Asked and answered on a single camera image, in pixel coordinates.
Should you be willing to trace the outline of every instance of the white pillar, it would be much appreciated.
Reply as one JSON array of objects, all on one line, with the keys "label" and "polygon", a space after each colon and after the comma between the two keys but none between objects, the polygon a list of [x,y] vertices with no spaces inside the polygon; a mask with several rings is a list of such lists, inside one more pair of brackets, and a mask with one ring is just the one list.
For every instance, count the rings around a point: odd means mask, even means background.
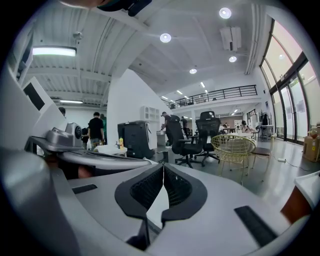
[{"label": "white pillar", "polygon": [[197,126],[196,126],[196,113],[194,110],[191,110],[191,118],[192,118],[192,131],[193,131],[192,135],[195,135]]}]

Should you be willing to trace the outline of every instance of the cardboard box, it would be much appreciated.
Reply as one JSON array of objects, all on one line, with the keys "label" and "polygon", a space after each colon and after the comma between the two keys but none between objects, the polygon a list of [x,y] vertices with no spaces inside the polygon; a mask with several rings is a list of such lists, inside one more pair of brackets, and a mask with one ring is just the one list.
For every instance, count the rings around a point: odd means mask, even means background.
[{"label": "cardboard box", "polygon": [[312,137],[304,137],[302,157],[311,162],[320,160],[319,155],[320,139]]}]

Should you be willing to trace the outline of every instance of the air conditioner unit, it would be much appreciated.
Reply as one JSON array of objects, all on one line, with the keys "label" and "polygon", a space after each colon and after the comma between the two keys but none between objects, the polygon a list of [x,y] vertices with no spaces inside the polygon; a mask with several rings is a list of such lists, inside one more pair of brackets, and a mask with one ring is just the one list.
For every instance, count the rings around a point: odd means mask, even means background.
[{"label": "air conditioner unit", "polygon": [[228,26],[220,29],[223,49],[236,52],[241,48],[241,29],[238,26]]}]

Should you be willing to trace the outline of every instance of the cable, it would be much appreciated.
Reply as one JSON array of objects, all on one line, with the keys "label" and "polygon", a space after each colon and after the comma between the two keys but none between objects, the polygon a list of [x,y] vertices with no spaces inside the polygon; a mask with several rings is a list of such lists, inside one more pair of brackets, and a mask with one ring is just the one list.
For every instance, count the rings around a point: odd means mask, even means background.
[{"label": "cable", "polygon": [[300,166],[295,166],[295,165],[289,163],[287,160],[285,160],[285,163],[288,163],[288,164],[289,164],[290,166],[292,166],[292,167],[300,168],[300,169],[302,169],[302,170],[304,170],[304,171],[306,171],[306,172],[309,172],[309,171],[310,171],[310,170],[303,169],[303,168],[300,167]]}]

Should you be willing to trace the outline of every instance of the ceiling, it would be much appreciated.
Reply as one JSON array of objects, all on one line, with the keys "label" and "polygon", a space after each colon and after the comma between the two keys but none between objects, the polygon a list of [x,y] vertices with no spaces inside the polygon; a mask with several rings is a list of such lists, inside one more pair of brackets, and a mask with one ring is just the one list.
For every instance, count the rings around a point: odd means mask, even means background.
[{"label": "ceiling", "polygon": [[[213,81],[213,77],[243,74],[251,42],[250,4],[235,0],[153,0],[136,17],[124,11],[104,12],[68,7],[51,1],[36,15],[34,46],[76,47],[76,57],[40,55],[25,80],[35,76],[57,99],[83,100],[86,105],[107,105],[110,83],[130,68],[159,96],[181,88]],[[219,10],[229,7],[230,19]],[[220,28],[241,28],[238,60],[223,50]],[[77,40],[73,33],[81,32]],[[172,39],[162,43],[162,33]],[[196,67],[194,75],[189,70]]]}]

